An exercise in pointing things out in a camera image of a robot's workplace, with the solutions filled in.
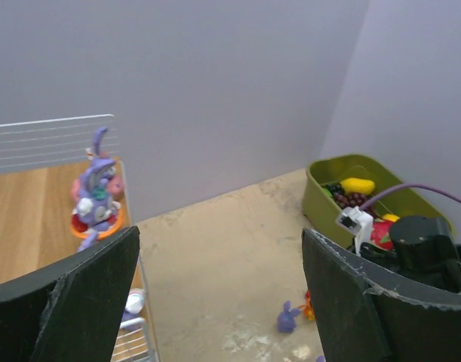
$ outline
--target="purple bunny toy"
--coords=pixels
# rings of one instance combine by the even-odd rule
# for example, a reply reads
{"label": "purple bunny toy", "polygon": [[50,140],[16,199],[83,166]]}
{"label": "purple bunny toy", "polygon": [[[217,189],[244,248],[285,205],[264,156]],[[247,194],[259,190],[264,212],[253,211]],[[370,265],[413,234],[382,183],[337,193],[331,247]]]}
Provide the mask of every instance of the purple bunny toy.
{"label": "purple bunny toy", "polygon": [[292,333],[296,327],[296,317],[300,314],[298,308],[290,309],[290,301],[284,303],[284,311],[277,317],[277,328],[281,333]]}
{"label": "purple bunny toy", "polygon": [[[105,152],[101,152],[101,142],[103,141],[104,135],[108,132],[109,128],[99,127],[93,135],[93,149],[94,155],[91,153],[91,149],[87,149],[86,152],[91,161],[95,158],[109,158]],[[109,168],[104,174],[103,178],[110,181],[116,175],[116,166]]]}
{"label": "purple bunny toy", "polygon": [[99,234],[98,232],[92,232],[91,235],[85,238],[82,241],[81,246],[78,248],[78,253],[80,251],[83,251],[84,249],[88,249],[89,247],[92,247],[93,245],[95,245],[97,243],[98,234]]}
{"label": "purple bunny toy", "polygon": [[108,179],[104,177],[115,165],[116,161],[111,158],[93,158],[90,167],[80,176],[75,210],[79,220],[97,232],[108,230],[118,215],[112,195],[106,190]]}

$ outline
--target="wire rack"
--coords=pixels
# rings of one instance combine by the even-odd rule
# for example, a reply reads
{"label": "wire rack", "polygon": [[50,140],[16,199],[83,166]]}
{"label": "wire rack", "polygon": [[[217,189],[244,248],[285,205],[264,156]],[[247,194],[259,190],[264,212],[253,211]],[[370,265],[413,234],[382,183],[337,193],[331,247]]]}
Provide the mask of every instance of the wire rack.
{"label": "wire rack", "polygon": [[152,348],[149,328],[144,318],[134,318],[121,323],[111,362],[158,362]]}
{"label": "wire rack", "polygon": [[[0,124],[0,173],[85,161],[87,160],[85,146],[91,141],[94,131],[103,125],[112,131],[105,137],[104,149],[109,155],[118,155],[120,145],[113,115]],[[123,178],[126,180],[124,164],[121,161],[120,166]],[[127,201],[128,221],[133,225],[128,187],[124,194]],[[146,296],[145,311],[149,321],[145,318],[134,318],[121,323],[112,362],[160,362],[158,349],[155,348],[157,345],[155,328],[151,323],[148,284],[141,255],[137,267],[140,269],[143,282]],[[128,327],[133,327],[131,332],[127,330]]]}

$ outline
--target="olive green tray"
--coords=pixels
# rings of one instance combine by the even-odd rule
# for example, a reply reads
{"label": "olive green tray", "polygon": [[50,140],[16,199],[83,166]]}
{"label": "olive green tray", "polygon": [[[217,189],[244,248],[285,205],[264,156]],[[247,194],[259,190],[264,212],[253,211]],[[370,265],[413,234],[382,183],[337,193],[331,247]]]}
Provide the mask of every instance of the olive green tray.
{"label": "olive green tray", "polygon": [[[341,247],[349,247],[352,244],[352,235],[336,224],[341,209],[324,192],[322,186],[337,183],[348,177],[357,177],[373,180],[376,184],[374,194],[378,194],[391,186],[403,183],[378,161],[363,155],[344,155],[316,161],[307,167],[306,174],[307,185],[303,198],[304,215],[312,222],[316,230]],[[448,221],[453,233],[450,220],[413,189],[402,189],[385,196],[374,205],[374,210],[378,215],[393,213],[399,217],[442,216]]]}

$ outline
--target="light purple wall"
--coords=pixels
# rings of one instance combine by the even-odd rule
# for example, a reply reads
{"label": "light purple wall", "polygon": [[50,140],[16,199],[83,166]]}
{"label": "light purple wall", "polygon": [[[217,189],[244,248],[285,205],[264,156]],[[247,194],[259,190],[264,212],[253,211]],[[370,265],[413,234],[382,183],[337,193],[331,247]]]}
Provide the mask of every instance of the light purple wall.
{"label": "light purple wall", "polygon": [[116,115],[136,221],[295,170],[368,2],[0,2],[0,124]]}
{"label": "light purple wall", "polygon": [[461,196],[461,0],[371,2],[321,157],[352,152]]}

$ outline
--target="concrete floor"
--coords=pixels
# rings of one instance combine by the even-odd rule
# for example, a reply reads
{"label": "concrete floor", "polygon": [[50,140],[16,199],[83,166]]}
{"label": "concrete floor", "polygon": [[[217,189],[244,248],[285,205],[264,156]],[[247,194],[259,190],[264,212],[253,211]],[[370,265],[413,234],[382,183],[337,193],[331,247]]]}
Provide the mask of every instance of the concrete floor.
{"label": "concrete floor", "polygon": [[304,303],[304,170],[139,222],[161,362],[314,362],[314,322],[282,335]]}

